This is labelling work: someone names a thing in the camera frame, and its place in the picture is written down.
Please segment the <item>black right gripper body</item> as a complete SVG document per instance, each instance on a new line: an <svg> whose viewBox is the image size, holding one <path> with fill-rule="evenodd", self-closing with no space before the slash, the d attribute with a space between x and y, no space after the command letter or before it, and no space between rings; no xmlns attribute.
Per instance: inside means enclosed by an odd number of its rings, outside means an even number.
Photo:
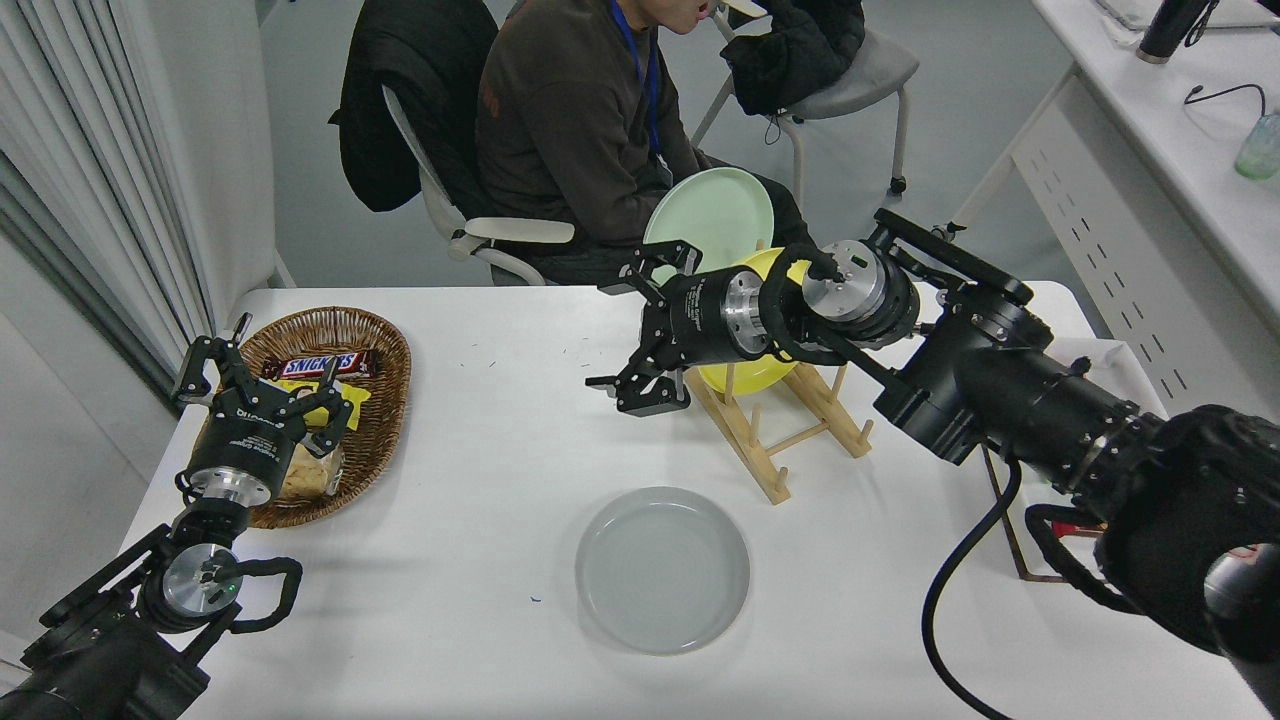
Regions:
<svg viewBox="0 0 1280 720"><path fill-rule="evenodd" d="M673 275L662 287L666 342L655 351L662 370L735 363L742 347L724 319L724 302L737 270Z"/></svg>

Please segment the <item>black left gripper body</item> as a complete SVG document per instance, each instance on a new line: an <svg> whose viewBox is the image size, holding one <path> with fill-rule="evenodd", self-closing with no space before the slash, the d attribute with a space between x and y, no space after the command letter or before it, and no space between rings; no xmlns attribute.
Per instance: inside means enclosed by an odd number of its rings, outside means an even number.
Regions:
<svg viewBox="0 0 1280 720"><path fill-rule="evenodd" d="M301 418L278 411L214 402L186 469L189 492L279 493L307 430Z"/></svg>

